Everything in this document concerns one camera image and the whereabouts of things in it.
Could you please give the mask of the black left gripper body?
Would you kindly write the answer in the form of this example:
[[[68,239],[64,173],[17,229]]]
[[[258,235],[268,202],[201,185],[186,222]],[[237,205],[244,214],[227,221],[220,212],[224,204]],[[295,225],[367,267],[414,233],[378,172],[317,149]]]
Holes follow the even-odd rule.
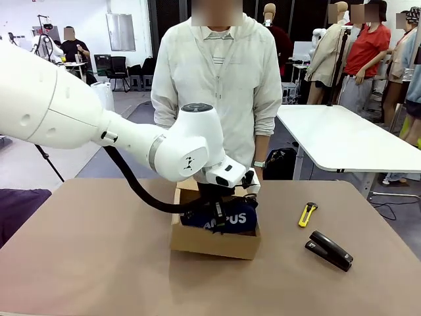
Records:
[[[216,184],[197,183],[199,191],[199,201],[207,203],[224,203],[235,198],[235,188],[228,188]]]

